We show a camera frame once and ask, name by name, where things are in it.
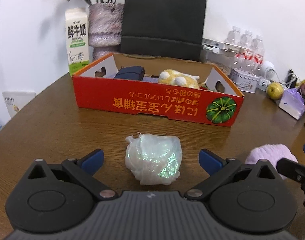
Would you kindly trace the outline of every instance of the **crumpled white plastic bag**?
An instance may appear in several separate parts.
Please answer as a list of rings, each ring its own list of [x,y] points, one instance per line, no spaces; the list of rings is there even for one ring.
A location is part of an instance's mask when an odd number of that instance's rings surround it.
[[[140,134],[128,136],[126,166],[141,185],[170,185],[179,176],[182,159],[180,140],[176,136]]]

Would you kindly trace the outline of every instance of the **yellow fruit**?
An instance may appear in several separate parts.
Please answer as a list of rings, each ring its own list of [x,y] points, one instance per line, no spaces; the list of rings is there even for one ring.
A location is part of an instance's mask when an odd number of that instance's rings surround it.
[[[267,88],[268,96],[273,100],[281,99],[284,93],[284,88],[279,83],[271,83]]]

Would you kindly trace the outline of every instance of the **ribbed gray surface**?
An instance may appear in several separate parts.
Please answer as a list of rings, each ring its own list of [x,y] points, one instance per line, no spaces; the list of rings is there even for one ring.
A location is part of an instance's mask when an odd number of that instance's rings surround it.
[[[288,232],[251,236],[217,223],[200,202],[184,200],[178,192],[126,191],[102,201],[77,227],[53,235],[14,231],[7,240],[295,240]]]

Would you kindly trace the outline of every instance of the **pink fluffy object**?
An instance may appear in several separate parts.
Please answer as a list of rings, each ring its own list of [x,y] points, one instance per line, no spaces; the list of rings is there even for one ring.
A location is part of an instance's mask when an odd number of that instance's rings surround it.
[[[286,145],[283,144],[266,144],[261,147],[253,149],[249,156],[247,157],[245,164],[256,164],[260,159],[267,159],[271,164],[276,167],[277,162],[286,158],[294,162],[298,162],[296,157],[292,155],[290,150]]]

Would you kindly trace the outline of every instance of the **screw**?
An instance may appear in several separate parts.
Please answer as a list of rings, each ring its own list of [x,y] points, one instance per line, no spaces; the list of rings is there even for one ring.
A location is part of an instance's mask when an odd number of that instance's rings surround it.
[[[196,188],[193,188],[193,189],[190,189],[187,191],[187,195],[189,197],[201,197],[202,194],[203,194],[203,192],[200,189],[196,189]]]
[[[100,191],[99,195],[103,198],[110,198],[113,197],[116,194],[116,192],[114,192],[111,189],[104,189],[102,191]]]

